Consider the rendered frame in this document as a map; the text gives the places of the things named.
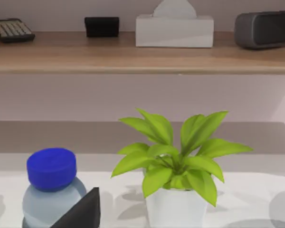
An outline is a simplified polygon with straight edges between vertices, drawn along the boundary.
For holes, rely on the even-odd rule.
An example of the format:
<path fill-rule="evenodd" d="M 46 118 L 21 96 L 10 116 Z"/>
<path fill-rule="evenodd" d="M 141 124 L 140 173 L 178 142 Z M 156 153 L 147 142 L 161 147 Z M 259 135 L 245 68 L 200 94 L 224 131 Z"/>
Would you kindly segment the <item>small black box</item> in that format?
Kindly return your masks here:
<path fill-rule="evenodd" d="M 119 17 L 85 17 L 88 38 L 114 38 L 119 36 Z"/>

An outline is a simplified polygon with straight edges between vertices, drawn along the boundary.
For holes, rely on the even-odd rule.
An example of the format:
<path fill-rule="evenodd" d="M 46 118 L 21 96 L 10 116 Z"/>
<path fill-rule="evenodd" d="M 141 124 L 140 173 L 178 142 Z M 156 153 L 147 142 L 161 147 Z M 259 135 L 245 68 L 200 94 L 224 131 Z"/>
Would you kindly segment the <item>dark grey speaker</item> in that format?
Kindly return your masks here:
<path fill-rule="evenodd" d="M 234 23 L 234 40 L 245 49 L 285 46 L 285 10 L 239 14 Z"/>

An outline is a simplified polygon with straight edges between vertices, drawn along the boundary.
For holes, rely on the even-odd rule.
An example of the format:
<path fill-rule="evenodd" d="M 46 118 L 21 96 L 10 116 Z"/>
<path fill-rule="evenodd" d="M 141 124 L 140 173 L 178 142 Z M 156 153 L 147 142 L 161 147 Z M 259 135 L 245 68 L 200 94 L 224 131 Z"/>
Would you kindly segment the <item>wooden shelf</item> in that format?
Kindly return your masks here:
<path fill-rule="evenodd" d="M 132 32 L 38 32 L 31 42 L 0 43 L 0 73 L 285 75 L 285 47 L 244 50 L 232 32 L 216 32 L 212 48 L 136 47 Z"/>

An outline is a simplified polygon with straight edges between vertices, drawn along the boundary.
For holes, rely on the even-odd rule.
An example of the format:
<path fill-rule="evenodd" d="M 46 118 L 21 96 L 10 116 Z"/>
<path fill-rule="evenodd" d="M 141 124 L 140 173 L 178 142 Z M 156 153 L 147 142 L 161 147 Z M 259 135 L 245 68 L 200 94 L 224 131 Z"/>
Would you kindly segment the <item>blue capped clear bottle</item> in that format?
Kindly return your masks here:
<path fill-rule="evenodd" d="M 50 228 L 85 195 L 77 177 L 75 154 L 65 148 L 46 148 L 29 156 L 29 186 L 22 200 L 28 228 Z"/>

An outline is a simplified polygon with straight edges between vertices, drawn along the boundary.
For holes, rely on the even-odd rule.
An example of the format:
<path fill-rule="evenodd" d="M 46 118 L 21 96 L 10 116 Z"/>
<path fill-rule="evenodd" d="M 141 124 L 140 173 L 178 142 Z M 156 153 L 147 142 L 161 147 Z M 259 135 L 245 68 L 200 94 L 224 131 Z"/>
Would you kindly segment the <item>black calculator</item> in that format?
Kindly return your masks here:
<path fill-rule="evenodd" d="M 0 42 L 20 43 L 33 41 L 35 34 L 18 18 L 0 19 Z"/>

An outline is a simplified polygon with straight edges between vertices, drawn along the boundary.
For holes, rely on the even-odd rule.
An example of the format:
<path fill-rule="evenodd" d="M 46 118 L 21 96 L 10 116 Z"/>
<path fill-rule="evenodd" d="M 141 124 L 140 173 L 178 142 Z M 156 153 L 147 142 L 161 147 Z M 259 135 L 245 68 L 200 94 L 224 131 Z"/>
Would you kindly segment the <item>green plant in white pot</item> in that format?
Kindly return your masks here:
<path fill-rule="evenodd" d="M 119 150 L 123 158 L 112 176 L 142 169 L 142 193 L 150 228 L 202 228 L 208 205 L 216 206 L 215 179 L 224 181 L 217 157 L 250 152 L 247 145 L 213 138 L 227 111 L 196 114 L 180 129 L 180 148 L 173 144 L 173 127 L 159 114 L 139 110 L 141 117 L 120 121 L 145 135 L 142 142 Z"/>

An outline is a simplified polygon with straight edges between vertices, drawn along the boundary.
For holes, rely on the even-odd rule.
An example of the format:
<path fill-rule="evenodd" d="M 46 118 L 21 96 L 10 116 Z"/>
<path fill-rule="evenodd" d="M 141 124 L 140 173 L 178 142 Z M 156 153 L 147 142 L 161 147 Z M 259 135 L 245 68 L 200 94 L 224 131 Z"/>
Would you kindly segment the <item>white tissue box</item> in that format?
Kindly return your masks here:
<path fill-rule="evenodd" d="M 211 48 L 213 39 L 214 19 L 198 15 L 188 0 L 162 0 L 136 18 L 137 47 Z"/>

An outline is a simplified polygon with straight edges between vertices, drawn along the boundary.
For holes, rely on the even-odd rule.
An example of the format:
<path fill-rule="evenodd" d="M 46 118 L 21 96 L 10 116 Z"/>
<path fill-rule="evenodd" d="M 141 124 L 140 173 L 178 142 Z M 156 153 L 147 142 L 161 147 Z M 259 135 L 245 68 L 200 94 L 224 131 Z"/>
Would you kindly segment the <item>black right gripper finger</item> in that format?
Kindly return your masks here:
<path fill-rule="evenodd" d="M 50 228 L 99 228 L 100 218 L 100 191 L 94 187 Z"/>

